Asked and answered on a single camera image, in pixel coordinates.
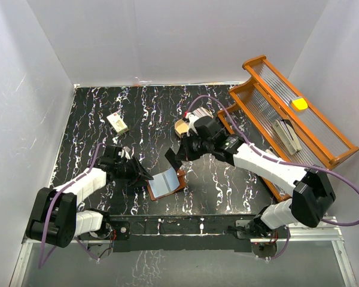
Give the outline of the orange leather card holder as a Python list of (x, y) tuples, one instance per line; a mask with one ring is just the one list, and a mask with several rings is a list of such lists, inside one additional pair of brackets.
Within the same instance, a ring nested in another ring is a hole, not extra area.
[(173, 167), (165, 172), (153, 176), (153, 180), (148, 181), (148, 191), (152, 201), (169, 196), (183, 190), (186, 186), (185, 172), (181, 169), (175, 170)]

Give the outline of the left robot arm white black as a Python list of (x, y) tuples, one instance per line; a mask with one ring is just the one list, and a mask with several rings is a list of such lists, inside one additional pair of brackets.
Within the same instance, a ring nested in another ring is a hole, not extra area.
[(42, 243), (67, 247), (74, 237), (93, 233), (104, 239), (111, 233), (108, 212), (78, 211), (78, 206), (95, 191), (116, 180), (144, 187), (152, 180), (139, 160), (127, 148), (105, 145), (101, 155), (78, 176), (56, 188), (44, 187), (36, 195), (26, 227), (26, 237)]

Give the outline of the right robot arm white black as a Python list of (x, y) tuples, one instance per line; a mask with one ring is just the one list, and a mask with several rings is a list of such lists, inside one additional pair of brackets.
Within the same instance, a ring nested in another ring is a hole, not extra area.
[(298, 167), (257, 149), (242, 137), (228, 135), (223, 125), (210, 116), (187, 114), (188, 132), (181, 135), (175, 159), (194, 161), (205, 154), (233, 167), (248, 170), (280, 187), (289, 199), (264, 207), (236, 231), (254, 237), (269, 237), (279, 227), (301, 223), (315, 228), (336, 199), (326, 173), (317, 167)]

